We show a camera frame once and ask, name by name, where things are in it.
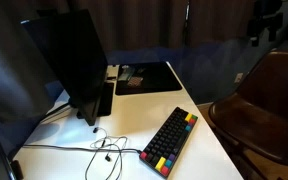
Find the small patterned card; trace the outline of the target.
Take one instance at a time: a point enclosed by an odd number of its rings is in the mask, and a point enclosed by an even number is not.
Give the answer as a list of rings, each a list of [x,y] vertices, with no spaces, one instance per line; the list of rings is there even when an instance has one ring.
[[[139,87],[143,81],[142,77],[131,77],[127,85],[130,87]]]

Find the green paper packet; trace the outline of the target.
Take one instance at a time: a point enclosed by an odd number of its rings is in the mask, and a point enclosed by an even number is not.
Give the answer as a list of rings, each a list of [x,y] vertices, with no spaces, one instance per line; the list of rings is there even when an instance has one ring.
[[[128,65],[122,66],[122,74],[118,77],[119,81],[128,81],[133,75],[134,69]]]

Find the black desk mat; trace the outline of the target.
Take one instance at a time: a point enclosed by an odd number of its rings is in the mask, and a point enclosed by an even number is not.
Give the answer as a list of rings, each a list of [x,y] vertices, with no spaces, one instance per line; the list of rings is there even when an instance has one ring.
[[[142,77],[139,87],[130,87],[128,81],[119,81],[122,66],[128,65],[134,69],[131,77]],[[115,93],[117,95],[143,94],[181,90],[182,86],[166,62],[151,62],[138,64],[122,64],[119,66]]]

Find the black keyboard with coloured keys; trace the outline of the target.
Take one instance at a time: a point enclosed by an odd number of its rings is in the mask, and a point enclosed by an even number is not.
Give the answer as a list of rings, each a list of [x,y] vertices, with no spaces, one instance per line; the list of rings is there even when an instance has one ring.
[[[161,177],[167,178],[197,120],[196,115],[176,107],[143,149],[139,159]]]

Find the brown leather chair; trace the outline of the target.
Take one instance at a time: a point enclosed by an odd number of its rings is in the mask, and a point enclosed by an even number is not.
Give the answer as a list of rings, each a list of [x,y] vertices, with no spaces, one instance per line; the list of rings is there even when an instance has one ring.
[[[252,167],[251,150],[288,167],[288,52],[264,55],[230,95],[208,111],[215,131]]]

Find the black wired earphones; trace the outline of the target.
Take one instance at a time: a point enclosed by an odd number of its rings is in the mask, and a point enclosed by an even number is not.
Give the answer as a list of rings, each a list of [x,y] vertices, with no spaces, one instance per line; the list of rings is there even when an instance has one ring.
[[[117,157],[114,160],[113,167],[111,168],[109,174],[105,178],[105,180],[109,180],[112,176],[116,168],[119,168],[117,177],[115,180],[118,180],[121,176],[123,160],[122,160],[122,152],[125,149],[128,138],[126,136],[110,136],[107,131],[101,127],[95,127],[93,129],[93,133],[96,134],[99,131],[104,133],[104,136],[95,140],[90,144],[90,149],[94,151],[94,155],[92,156],[90,162],[88,163],[85,170],[85,180],[88,180],[88,172],[91,168],[93,161],[95,160],[97,154],[99,152],[105,153],[104,159],[107,162],[111,162],[111,154],[116,153]]]

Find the grey curtain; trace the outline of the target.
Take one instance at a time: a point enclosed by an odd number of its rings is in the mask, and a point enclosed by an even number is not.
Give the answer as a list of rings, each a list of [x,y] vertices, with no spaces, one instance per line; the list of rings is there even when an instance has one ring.
[[[107,51],[197,47],[246,35],[255,0],[32,0],[37,10],[86,9]]]

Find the black computer monitor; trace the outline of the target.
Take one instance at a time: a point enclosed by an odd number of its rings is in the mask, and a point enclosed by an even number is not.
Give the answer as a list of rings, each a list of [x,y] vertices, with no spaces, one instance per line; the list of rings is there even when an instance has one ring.
[[[21,25],[89,126],[98,117],[108,62],[87,9]]]

